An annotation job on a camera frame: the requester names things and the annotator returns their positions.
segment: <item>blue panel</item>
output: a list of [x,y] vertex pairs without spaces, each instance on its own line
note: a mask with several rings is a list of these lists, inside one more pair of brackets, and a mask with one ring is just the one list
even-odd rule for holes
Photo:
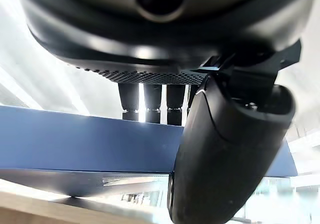
[[298,175],[294,159],[287,141],[283,142],[273,163],[266,174],[267,177],[295,177]]
[[[0,169],[170,173],[182,132],[177,126],[1,106]],[[267,176],[295,175],[286,143]]]

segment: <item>wooden surface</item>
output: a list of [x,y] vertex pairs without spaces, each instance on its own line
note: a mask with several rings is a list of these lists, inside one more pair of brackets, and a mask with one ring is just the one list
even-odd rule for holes
[[170,224],[168,214],[83,199],[45,201],[0,192],[0,224]]

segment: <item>black plastic arm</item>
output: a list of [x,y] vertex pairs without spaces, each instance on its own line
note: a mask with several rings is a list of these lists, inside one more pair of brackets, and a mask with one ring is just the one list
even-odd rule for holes
[[168,191],[175,224],[224,224],[245,204],[283,143],[295,113],[274,86],[260,107],[229,95],[219,74],[194,97]]

